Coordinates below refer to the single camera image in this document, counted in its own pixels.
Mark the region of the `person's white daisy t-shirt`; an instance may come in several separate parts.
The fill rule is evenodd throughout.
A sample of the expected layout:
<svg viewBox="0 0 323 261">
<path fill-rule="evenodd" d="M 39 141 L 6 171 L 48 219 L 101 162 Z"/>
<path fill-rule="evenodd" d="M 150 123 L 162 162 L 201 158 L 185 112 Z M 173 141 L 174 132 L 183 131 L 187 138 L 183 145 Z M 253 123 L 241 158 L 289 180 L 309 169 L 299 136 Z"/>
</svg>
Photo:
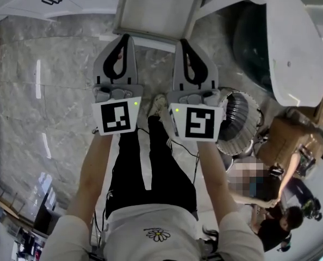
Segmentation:
<svg viewBox="0 0 323 261">
<path fill-rule="evenodd" d="M 107 221 L 105 261 L 200 261 L 205 249 L 196 237 L 196 220 L 187 210 L 143 204 L 116 210 Z M 40 261 L 89 261 L 89 229 L 73 215 L 62 216 L 48 237 Z M 239 213 L 219 224 L 218 253 L 225 261 L 264 261 L 260 239 Z"/>
</svg>

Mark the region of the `person's white sneaker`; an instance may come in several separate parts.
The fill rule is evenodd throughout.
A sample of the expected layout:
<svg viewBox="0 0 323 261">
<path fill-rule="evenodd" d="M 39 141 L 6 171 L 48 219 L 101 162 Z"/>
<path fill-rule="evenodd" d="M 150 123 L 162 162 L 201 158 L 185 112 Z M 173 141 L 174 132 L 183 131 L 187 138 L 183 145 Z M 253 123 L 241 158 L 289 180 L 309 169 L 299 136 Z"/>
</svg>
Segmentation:
<svg viewBox="0 0 323 261">
<path fill-rule="evenodd" d="M 150 106 L 147 117 L 157 116 L 161 117 L 163 110 L 166 108 L 166 97 L 163 94 L 157 95 Z"/>
</svg>

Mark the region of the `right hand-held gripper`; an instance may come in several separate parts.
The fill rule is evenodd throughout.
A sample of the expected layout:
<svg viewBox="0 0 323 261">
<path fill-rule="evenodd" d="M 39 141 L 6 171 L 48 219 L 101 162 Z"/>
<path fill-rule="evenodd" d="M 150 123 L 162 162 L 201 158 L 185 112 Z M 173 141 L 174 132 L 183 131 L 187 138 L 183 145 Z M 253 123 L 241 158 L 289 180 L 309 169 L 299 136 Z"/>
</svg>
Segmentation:
<svg viewBox="0 0 323 261">
<path fill-rule="evenodd" d="M 186 141 L 217 141 L 225 111 L 220 106 L 216 65 L 197 44 L 176 44 L 172 92 L 166 96 L 175 135 Z"/>
</svg>

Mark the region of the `white drawer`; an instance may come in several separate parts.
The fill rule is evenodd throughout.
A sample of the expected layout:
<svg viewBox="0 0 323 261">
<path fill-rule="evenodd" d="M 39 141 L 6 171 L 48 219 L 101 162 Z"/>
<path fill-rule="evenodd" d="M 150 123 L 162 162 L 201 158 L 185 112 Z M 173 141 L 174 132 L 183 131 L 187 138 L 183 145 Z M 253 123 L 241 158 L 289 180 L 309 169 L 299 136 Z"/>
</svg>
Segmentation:
<svg viewBox="0 0 323 261">
<path fill-rule="evenodd" d="M 113 30 L 100 35 L 113 41 L 129 34 L 137 46 L 175 52 L 191 36 L 203 0 L 119 0 Z"/>
</svg>

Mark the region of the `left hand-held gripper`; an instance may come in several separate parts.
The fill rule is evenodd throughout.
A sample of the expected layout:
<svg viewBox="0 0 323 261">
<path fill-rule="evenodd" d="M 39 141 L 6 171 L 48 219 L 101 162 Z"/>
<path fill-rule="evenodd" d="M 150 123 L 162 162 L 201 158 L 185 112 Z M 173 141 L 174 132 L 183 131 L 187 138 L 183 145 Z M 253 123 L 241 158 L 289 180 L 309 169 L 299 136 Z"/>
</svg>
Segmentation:
<svg viewBox="0 0 323 261">
<path fill-rule="evenodd" d="M 108 43 L 94 62 L 93 74 L 95 83 L 101 83 L 93 87 L 92 104 L 99 134 L 135 131 L 144 87 L 126 85 L 138 83 L 133 38 L 124 34 Z"/>
</svg>

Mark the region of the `person's right forearm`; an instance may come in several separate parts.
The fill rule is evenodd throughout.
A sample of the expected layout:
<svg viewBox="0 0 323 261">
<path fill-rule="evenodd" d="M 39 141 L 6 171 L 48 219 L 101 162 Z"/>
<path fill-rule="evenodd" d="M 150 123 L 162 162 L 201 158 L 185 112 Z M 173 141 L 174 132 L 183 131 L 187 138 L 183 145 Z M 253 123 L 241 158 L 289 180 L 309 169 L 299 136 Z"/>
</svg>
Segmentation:
<svg viewBox="0 0 323 261">
<path fill-rule="evenodd" d="M 237 211 L 228 187 L 226 170 L 215 143 L 197 143 L 201 169 L 218 225 L 229 213 Z"/>
</svg>

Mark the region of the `person's left forearm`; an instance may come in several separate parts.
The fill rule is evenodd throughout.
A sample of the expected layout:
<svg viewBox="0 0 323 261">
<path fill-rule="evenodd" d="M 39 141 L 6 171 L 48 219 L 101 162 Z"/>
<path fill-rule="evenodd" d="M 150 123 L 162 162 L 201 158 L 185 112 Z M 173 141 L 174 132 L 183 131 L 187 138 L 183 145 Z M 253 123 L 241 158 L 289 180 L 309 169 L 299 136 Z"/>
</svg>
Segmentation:
<svg viewBox="0 0 323 261">
<path fill-rule="evenodd" d="M 102 192 L 112 139 L 112 135 L 94 135 L 80 171 L 77 192 L 66 212 L 80 218 L 88 226 Z"/>
</svg>

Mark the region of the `cardboard box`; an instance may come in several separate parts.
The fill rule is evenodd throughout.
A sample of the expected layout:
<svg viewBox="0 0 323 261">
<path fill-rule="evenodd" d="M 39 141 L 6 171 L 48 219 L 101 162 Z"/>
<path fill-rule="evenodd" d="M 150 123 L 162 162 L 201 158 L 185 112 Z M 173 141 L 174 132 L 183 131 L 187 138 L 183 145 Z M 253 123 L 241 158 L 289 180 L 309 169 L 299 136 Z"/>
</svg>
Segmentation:
<svg viewBox="0 0 323 261">
<path fill-rule="evenodd" d="M 278 164 L 287 169 L 293 153 L 305 147 L 318 161 L 323 155 L 323 137 L 316 129 L 276 117 L 269 128 L 267 141 L 256 154 L 266 166 Z"/>
</svg>

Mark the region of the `person's black trousers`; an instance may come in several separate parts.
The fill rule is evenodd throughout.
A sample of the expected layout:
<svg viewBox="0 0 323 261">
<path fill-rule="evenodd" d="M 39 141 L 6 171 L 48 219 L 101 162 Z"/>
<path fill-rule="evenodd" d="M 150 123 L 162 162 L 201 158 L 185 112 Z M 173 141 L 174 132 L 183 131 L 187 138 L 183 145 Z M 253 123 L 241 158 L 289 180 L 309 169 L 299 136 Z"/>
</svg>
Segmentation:
<svg viewBox="0 0 323 261">
<path fill-rule="evenodd" d="M 119 154 L 105 204 L 105 215 L 121 208 L 143 204 L 169 204 L 197 215 L 196 189 L 179 167 L 166 144 L 169 136 L 160 117 L 148 118 L 150 134 L 151 189 L 142 177 L 138 132 L 120 136 Z"/>
</svg>

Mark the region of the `white green-sided bathtub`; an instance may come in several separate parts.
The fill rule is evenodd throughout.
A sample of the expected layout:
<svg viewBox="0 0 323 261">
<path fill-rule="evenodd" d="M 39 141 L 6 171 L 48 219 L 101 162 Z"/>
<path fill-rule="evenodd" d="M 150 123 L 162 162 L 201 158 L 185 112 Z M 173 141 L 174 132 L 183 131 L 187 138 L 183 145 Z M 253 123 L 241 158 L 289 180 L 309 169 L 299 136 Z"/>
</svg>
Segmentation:
<svg viewBox="0 0 323 261">
<path fill-rule="evenodd" d="M 323 97 L 323 41 L 301 0 L 247 7 L 233 38 L 237 64 L 285 107 L 316 107 Z"/>
</svg>

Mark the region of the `white pleated laundry basket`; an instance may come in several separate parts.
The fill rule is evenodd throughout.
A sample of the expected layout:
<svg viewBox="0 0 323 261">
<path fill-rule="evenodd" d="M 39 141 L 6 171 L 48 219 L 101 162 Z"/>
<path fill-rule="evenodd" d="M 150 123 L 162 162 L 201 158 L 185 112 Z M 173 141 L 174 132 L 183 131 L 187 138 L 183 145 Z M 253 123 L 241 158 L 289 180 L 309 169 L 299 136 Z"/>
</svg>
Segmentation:
<svg viewBox="0 0 323 261">
<path fill-rule="evenodd" d="M 220 103 L 225 111 L 216 145 L 222 153 L 239 155 L 247 150 L 264 123 L 256 100 L 249 94 L 232 88 L 220 89 Z"/>
</svg>

